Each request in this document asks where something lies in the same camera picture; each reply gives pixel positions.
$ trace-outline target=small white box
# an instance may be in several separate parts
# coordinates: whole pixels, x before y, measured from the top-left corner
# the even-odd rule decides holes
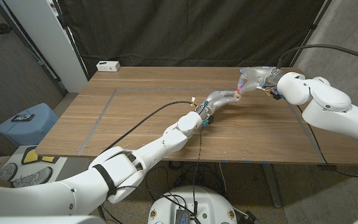
[[[101,72],[116,72],[121,66],[117,61],[100,61],[96,67]]]

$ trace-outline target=black cable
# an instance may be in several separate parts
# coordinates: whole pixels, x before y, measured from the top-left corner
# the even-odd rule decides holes
[[[294,48],[284,52],[284,54],[282,54],[280,56],[280,58],[278,59],[277,68],[281,68],[282,60],[284,59],[284,57],[287,54],[289,54],[291,52],[294,52],[294,51],[297,51],[297,50],[307,49],[307,48],[315,48],[315,47],[339,50],[341,52],[345,52],[345,53],[348,53],[348,54],[351,54],[351,55],[354,55],[354,56],[358,57],[358,52],[355,52],[353,50],[349,50],[349,49],[346,49],[346,48],[343,48],[343,47],[338,47],[338,46],[328,45],[328,44],[310,44],[310,45],[304,45],[304,46],[300,46],[300,47],[294,47]]]
[[[148,191],[148,192],[152,192],[152,193],[154,193],[154,194],[156,194],[156,195],[159,195],[159,196],[161,196],[161,197],[165,197],[167,200],[171,201],[171,202],[174,203],[175,205],[178,205],[179,207],[184,208],[186,211],[190,212],[190,215],[193,215],[193,216],[194,216],[194,219],[195,219],[198,223],[200,223],[200,221],[197,219],[197,217],[195,216],[195,214],[194,214],[191,210],[189,210],[188,208],[184,207],[184,206],[181,205],[180,203],[176,203],[176,201],[170,199],[170,198],[169,198],[170,195],[160,194],[160,193],[155,192],[154,190],[145,189],[145,188],[139,187],[139,186],[122,186],[122,187],[118,187],[117,190],[119,190],[119,189],[125,189],[125,188],[135,188],[135,189],[140,189],[140,190],[146,190],[146,191]]]
[[[196,170],[194,171],[194,177],[193,177],[193,202],[194,202],[194,213],[197,214],[197,207],[196,207],[196,197],[195,197],[195,191],[194,191],[194,183],[196,181],[196,173],[197,173],[197,169],[198,169],[198,163],[200,162],[200,155],[201,155],[201,135],[203,133],[203,128],[204,126],[201,127],[201,131],[200,131],[200,150],[198,151],[198,159],[197,159],[197,166],[196,166]]]
[[[131,128],[131,130],[129,130],[127,133],[123,134],[120,138],[118,138],[115,142],[113,142],[110,146],[108,146],[105,150],[103,150],[103,152],[107,151],[108,149],[112,148],[113,146],[115,146],[119,141],[121,141],[123,138],[125,138],[129,133],[133,132],[133,130],[135,130],[137,127],[139,127],[139,125],[141,125],[143,122],[145,122],[147,119],[149,119],[151,116],[153,116],[155,113],[159,112],[160,110],[166,108],[169,105],[174,105],[177,103],[188,103],[188,104],[194,104],[190,101],[175,101],[175,102],[171,102],[171,103],[167,103],[166,105],[163,105],[162,107],[160,107],[158,110],[154,111],[153,113],[151,113],[150,115],[148,115],[147,117],[145,117],[141,122],[139,122],[137,125],[135,125],[133,128]]]
[[[147,189],[149,188],[149,186],[147,185],[147,178],[149,177],[149,174],[150,174],[152,171],[156,170],[156,169],[164,169],[164,170],[165,170],[165,175],[166,175],[166,177],[167,177],[168,193],[169,193],[170,195],[172,195],[172,193],[171,193],[171,191],[170,191],[171,186],[170,186],[169,180],[168,180],[168,170],[167,170],[167,168],[165,168],[165,167],[156,167],[156,168],[154,168],[154,169],[152,169],[152,170],[150,170],[150,171],[147,172],[146,177],[145,177],[146,188],[147,188]],[[150,194],[150,196],[152,197],[153,202],[155,202],[155,199],[154,199],[153,195],[152,195],[150,192],[149,192],[149,194]]]
[[[297,105],[298,109],[301,111],[301,113],[303,113],[302,109]],[[339,172],[338,170],[336,170],[332,165],[329,165],[326,158],[324,157],[323,155],[323,152],[321,151],[321,148],[320,148],[320,145],[318,144],[318,141],[317,141],[317,138],[316,138],[316,135],[314,134],[314,131],[313,129],[311,128],[310,124],[308,124],[309,128],[310,128],[310,131],[314,137],[314,140],[316,141],[316,144],[317,144],[317,147],[318,147],[318,150],[321,154],[321,157],[323,158],[324,162],[326,163],[326,165],[332,170],[332,171],[335,171],[337,172],[338,174],[342,174],[342,175],[345,175],[346,177],[358,177],[358,175],[352,175],[352,174],[345,174],[345,173],[342,173],[342,172]]]
[[[168,196],[168,197],[169,197],[169,196],[172,196],[172,197],[174,197],[175,199],[177,199],[176,197],[182,199],[183,202],[185,203],[185,208],[187,208],[186,200],[185,200],[182,196],[180,196],[180,195],[173,195],[172,193],[170,193],[170,195],[167,195],[167,196]]]
[[[122,222],[120,222],[116,217],[114,217],[114,216],[109,212],[109,210],[107,210],[107,208],[103,206],[103,204],[102,204],[101,206],[105,209],[105,211],[109,214],[109,216],[110,216],[116,223],[122,224]]]

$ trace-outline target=cable connector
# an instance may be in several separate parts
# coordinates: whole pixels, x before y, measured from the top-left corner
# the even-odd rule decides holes
[[[191,106],[196,106],[195,104],[194,104],[194,101],[196,101],[196,98],[194,97],[194,96],[192,96],[191,97]]]

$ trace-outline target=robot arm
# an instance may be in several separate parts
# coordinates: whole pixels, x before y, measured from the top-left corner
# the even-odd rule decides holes
[[[9,189],[0,187],[0,216],[88,215],[106,199],[118,203],[139,185],[145,174],[168,153],[179,151],[194,129],[211,122],[212,114],[234,103],[234,91],[210,94],[197,112],[189,112],[169,126],[162,137],[138,150],[112,147],[100,154],[89,169],[58,182]]]
[[[262,89],[271,91],[293,105],[309,102],[302,113],[303,119],[312,126],[334,131],[358,139],[358,107],[349,96],[335,88],[322,77],[305,79],[295,72],[283,72],[275,67],[242,68],[238,93]]]

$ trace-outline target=sneaker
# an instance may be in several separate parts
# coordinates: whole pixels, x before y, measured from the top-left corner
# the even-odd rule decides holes
[[[22,177],[16,180],[13,180],[11,183],[12,187],[19,188],[19,187],[28,187],[37,184],[44,184],[48,182],[50,177],[52,176],[52,168],[46,167],[42,170],[28,175],[27,177]]]
[[[16,172],[17,165],[14,163],[10,163],[0,170],[0,178],[5,181],[10,181],[16,175]]]

